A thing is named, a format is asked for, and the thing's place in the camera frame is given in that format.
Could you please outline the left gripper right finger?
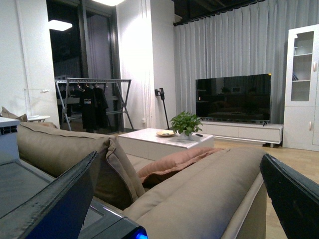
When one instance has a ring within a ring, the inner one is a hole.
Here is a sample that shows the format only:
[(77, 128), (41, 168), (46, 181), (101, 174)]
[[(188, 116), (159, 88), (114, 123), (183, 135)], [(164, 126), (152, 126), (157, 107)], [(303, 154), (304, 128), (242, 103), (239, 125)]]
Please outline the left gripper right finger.
[(260, 171), (268, 196), (289, 239), (319, 237), (319, 185), (265, 154)]

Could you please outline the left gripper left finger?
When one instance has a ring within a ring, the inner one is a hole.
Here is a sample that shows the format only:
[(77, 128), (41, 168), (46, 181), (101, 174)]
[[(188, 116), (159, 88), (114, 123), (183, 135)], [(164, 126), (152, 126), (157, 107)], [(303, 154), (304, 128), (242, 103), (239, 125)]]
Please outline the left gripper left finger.
[(98, 153), (93, 151), (0, 219), (2, 239), (76, 239), (93, 199)]

